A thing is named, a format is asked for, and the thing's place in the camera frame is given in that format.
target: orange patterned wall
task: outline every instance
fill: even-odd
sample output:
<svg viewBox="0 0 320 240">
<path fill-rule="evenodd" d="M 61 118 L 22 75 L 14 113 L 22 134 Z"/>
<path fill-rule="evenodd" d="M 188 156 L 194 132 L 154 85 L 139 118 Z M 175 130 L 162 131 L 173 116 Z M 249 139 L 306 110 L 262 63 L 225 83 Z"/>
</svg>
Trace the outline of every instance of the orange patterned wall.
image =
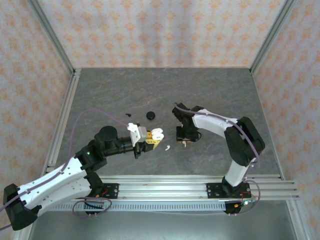
<svg viewBox="0 0 320 240">
<path fill-rule="evenodd" d="M 70 76 L 26 0 L 1 0 L 0 26 L 2 204 L 5 186 L 40 176 Z M 0 239 L 13 235 L 8 228 Z"/>
<path fill-rule="evenodd" d="M 285 0 L 39 2 L 75 68 L 249 68 Z"/>
<path fill-rule="evenodd" d="M 255 76 L 281 165 L 320 239 L 320 5 L 298 0 Z"/>
</svg>

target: gray stone surface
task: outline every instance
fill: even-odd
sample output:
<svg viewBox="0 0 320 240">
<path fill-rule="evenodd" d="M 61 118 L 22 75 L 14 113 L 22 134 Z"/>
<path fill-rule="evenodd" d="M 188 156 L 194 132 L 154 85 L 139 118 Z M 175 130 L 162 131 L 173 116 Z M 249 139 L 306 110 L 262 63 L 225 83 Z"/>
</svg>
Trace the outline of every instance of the gray stone surface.
<svg viewBox="0 0 320 240">
<path fill-rule="evenodd" d="M 69 119 L 58 155 L 57 164 L 67 160 L 72 127 L 77 116 L 88 109 L 100 109 L 122 122 L 140 123 L 147 130 L 162 128 L 164 140 L 153 151 L 111 156 L 108 164 L 98 170 L 106 175 L 224 175 L 231 157 L 225 139 L 201 130 L 198 142 L 176 142 L 176 126 L 180 123 L 172 114 L 173 103 L 182 102 L 188 108 L 196 105 L 231 118 L 251 118 L 266 148 L 261 165 L 252 174 L 278 174 L 274 150 L 253 79 L 245 68 L 85 68 L 82 69 Z M 150 121 L 146 113 L 155 112 Z M 129 131 L 99 113 L 85 115 L 76 130 L 74 153 L 93 139 L 101 127 L 112 125 L 119 137 Z"/>
</svg>

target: black cap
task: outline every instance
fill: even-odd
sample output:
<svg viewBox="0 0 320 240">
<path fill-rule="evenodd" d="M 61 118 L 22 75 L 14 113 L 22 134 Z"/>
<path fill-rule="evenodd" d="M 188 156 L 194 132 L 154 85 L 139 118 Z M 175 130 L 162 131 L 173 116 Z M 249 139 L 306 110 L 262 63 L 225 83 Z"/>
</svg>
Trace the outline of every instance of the black cap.
<svg viewBox="0 0 320 240">
<path fill-rule="evenodd" d="M 156 114 L 153 111 L 149 111 L 146 114 L 146 118 L 149 120 L 153 120 L 153 119 L 155 119 L 155 117 L 156 117 Z"/>
</svg>

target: metal bar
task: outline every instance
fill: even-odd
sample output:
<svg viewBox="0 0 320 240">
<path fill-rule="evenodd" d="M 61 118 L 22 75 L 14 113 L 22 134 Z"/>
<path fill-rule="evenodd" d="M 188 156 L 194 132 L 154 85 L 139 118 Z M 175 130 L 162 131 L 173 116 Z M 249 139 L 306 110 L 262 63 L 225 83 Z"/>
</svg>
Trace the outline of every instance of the metal bar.
<svg viewBox="0 0 320 240">
<path fill-rule="evenodd" d="M 269 128 L 270 125 L 269 125 L 269 120 L 268 120 L 268 118 L 267 118 L 266 111 L 265 111 L 265 109 L 262 107 L 261 96 L 260 96 L 260 93 L 259 93 L 258 88 L 257 88 L 257 84 L 256 84 L 256 81 L 255 81 L 255 75 L 254 75 L 254 74 L 252 75 L 252 78 L 253 78 L 253 83 L 254 83 L 254 85 L 255 85 L 255 88 L 257 89 L 256 92 L 257 92 L 257 94 L 258 94 L 258 98 L 259 98 L 259 101 L 260 101 L 260 106 L 261 106 L 261 108 L 262 108 L 264 120 L 265 120 L 265 122 L 266 122 L 266 126 L 267 126 L 267 128 L 268 128 L 268 132 L 269 132 L 269 135 L 270 135 L 271 144 L 272 144 L 272 149 L 273 149 L 273 152 L 274 152 L 274 155 L 275 155 L 276 165 L 277 165 L 278 170 L 279 170 L 279 172 L 280 172 L 281 178 L 282 178 L 282 179 L 285 179 L 285 172 L 284 172 L 284 170 L 283 170 L 283 168 L 282 168 L 282 166 L 281 166 L 281 164 L 280 164 L 279 156 L 278 156 L 278 153 L 277 153 L 277 151 L 276 151 L 276 144 L 275 144 L 274 138 L 273 138 L 273 136 L 271 135 L 271 132 L 270 132 L 270 128 Z"/>
<path fill-rule="evenodd" d="M 46 173 L 47 166 L 55 166 L 59 154 L 61 142 L 65 133 L 70 109 L 74 100 L 77 84 L 79 81 L 81 69 L 76 69 L 74 75 L 69 81 L 69 85 L 64 95 L 62 107 L 60 108 L 59 119 L 55 127 L 54 136 L 52 138 L 51 147 L 45 159 L 45 165 L 42 169 L 42 175 Z"/>
<path fill-rule="evenodd" d="M 305 213 L 302 211 L 301 202 L 295 200 L 287 200 L 290 218 L 294 228 L 297 240 L 313 240 L 316 239 L 312 236 L 310 228 L 307 224 Z"/>
<path fill-rule="evenodd" d="M 28 0 L 32 10 L 34 11 L 35 15 L 38 17 L 43 29 L 45 30 L 47 36 L 51 40 L 54 48 L 58 52 L 63 64 L 65 65 L 66 69 L 68 70 L 69 74 L 72 75 L 74 73 L 74 67 L 66 54 L 62 44 L 60 43 L 54 29 L 52 28 L 48 18 L 45 15 L 45 12 L 41 8 L 38 0 Z"/>
<path fill-rule="evenodd" d="M 267 34 L 258 54 L 256 55 L 256 57 L 252 63 L 252 66 L 250 68 L 250 72 L 252 75 L 254 75 L 257 72 L 262 60 L 267 55 L 267 52 L 270 49 L 270 46 L 272 45 L 272 43 L 276 39 L 278 32 L 280 31 L 285 20 L 289 16 L 296 1 L 297 0 L 286 0 L 285 1 L 280 13 L 278 14 L 277 18 L 275 19 L 275 22 L 273 23 L 273 25 L 272 25 L 269 33 Z"/>
<path fill-rule="evenodd" d="M 206 183 L 220 183 L 221 176 L 209 175 L 113 175 L 101 176 L 103 183 L 118 183 L 116 201 L 208 201 Z M 299 199 L 299 191 L 292 180 L 281 180 L 279 175 L 249 175 L 261 190 L 261 200 Z M 258 195 L 255 184 L 250 185 Z M 219 198 L 217 201 L 239 199 Z"/>
<path fill-rule="evenodd" d="M 55 206 L 50 211 L 70 212 L 74 206 L 74 201 L 68 201 L 61 205 Z M 108 201 L 92 204 L 94 206 L 105 207 L 109 206 Z M 96 212 L 96 208 L 88 207 L 84 203 L 79 203 L 75 207 L 76 211 Z M 180 211 L 225 211 L 226 205 L 221 201 L 116 201 L 112 200 L 112 205 L 109 212 L 180 212 Z"/>
</svg>

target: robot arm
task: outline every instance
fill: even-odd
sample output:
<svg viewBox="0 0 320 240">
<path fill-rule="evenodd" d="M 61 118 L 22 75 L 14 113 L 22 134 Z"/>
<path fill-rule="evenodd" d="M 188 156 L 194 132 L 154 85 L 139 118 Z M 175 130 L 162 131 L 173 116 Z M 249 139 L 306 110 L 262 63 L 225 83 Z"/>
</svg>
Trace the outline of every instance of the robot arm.
<svg viewBox="0 0 320 240">
<path fill-rule="evenodd" d="M 27 192 L 5 208 L 12 229 L 16 231 L 27 227 L 40 215 L 64 202 L 101 195 L 103 183 L 95 171 L 107 164 L 107 157 L 133 152 L 137 159 L 141 152 L 156 148 L 164 137 L 162 133 L 152 135 L 139 124 L 129 123 L 127 129 L 130 136 L 118 138 L 118 132 L 113 126 L 105 126 L 88 145 L 65 163 L 65 167 L 62 165 L 19 187 L 15 184 L 8 185 L 4 189 L 4 205 Z"/>
<path fill-rule="evenodd" d="M 198 114 L 190 113 L 189 109 L 182 103 L 179 103 L 177 107 L 172 110 L 172 113 L 182 123 L 182 126 L 176 127 L 176 140 L 178 142 L 198 141 L 200 139 L 199 129 L 208 130 L 225 138 L 232 162 L 222 179 L 222 188 L 231 197 L 243 183 L 248 167 L 250 163 L 256 160 L 256 156 L 244 136 L 230 122 L 237 124 L 244 131 L 257 153 L 260 154 L 265 148 L 265 143 L 257 129 L 248 117 L 236 119 L 217 114 L 215 114 L 217 117 L 214 117 L 210 116 L 211 112 L 200 106 L 191 109 L 192 112 Z"/>
</svg>

